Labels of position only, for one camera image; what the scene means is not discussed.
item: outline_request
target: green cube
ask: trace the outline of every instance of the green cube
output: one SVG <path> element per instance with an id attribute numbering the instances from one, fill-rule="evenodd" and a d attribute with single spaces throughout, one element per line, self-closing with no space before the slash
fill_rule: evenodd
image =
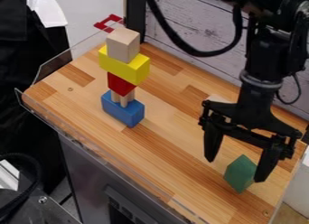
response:
<path id="1" fill-rule="evenodd" d="M 242 193 L 254 182 L 257 166 L 245 155 L 232 162 L 224 173 L 224 179 L 237 193 Z"/>

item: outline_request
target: yellow block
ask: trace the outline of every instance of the yellow block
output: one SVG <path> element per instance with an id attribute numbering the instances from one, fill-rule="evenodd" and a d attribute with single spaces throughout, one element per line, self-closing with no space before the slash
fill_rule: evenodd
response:
<path id="1" fill-rule="evenodd" d="M 108 57 L 107 46 L 98 51 L 99 66 L 134 85 L 140 84 L 148 75 L 150 59 L 138 53 L 129 63 Z"/>

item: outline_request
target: beige cube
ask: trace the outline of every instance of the beige cube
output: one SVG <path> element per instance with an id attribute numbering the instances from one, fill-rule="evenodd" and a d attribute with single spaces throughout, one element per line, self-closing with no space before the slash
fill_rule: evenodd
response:
<path id="1" fill-rule="evenodd" d="M 129 63 L 139 53 L 139 33 L 124 27 L 116 28 L 107 37 L 108 57 Z"/>

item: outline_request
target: wooden table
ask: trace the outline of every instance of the wooden table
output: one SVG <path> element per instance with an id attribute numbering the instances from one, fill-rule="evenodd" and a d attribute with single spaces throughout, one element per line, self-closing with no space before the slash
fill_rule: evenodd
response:
<path id="1" fill-rule="evenodd" d="M 107 73 L 98 66 L 98 48 L 31 86 L 23 102 L 43 117 L 50 116 L 46 111 L 56 116 L 52 123 L 70 135 L 87 137 L 80 139 L 84 145 L 188 219 L 192 214 L 179 203 L 209 223 L 267 223 L 305 144 L 299 141 L 293 159 L 280 162 L 266 182 L 239 195 L 222 175 L 241 154 L 258 163 L 261 150 L 225 137 L 215 162 L 208 163 L 197 125 L 204 99 L 235 102 L 239 88 L 144 43 L 141 52 L 151 58 L 151 73 L 136 97 L 145 104 L 145 119 L 128 128 L 101 109 L 100 96 L 108 87 Z M 287 124 L 305 130 L 303 119 L 278 107 L 273 111 Z"/>

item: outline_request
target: small square block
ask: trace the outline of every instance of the small square block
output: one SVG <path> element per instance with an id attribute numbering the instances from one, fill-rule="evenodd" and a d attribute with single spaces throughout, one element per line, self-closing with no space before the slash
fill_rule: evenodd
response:
<path id="1" fill-rule="evenodd" d="M 224 173 L 224 179 L 237 193 L 242 193 L 253 182 L 257 166 L 245 155 L 232 162 Z"/>
<path id="2" fill-rule="evenodd" d="M 120 77 L 108 72 L 108 87 L 115 91 L 121 97 L 126 96 L 131 90 L 136 88 L 136 85 L 129 83 Z"/>
<path id="3" fill-rule="evenodd" d="M 119 103 L 111 100 L 110 90 L 102 95 L 101 102 L 104 111 L 109 113 L 117 120 L 125 123 L 129 127 L 136 126 L 145 116 L 145 106 L 133 100 L 127 104 L 127 107 L 121 107 Z"/>
<path id="4" fill-rule="evenodd" d="M 149 74 L 150 59 L 143 54 L 137 54 L 132 61 L 124 63 L 108 57 L 107 46 L 98 51 L 99 66 L 121 79 L 134 85 L 139 85 Z"/>
<path id="5" fill-rule="evenodd" d="M 140 50 L 140 34 L 125 27 L 116 28 L 107 37 L 108 57 L 129 63 Z"/>

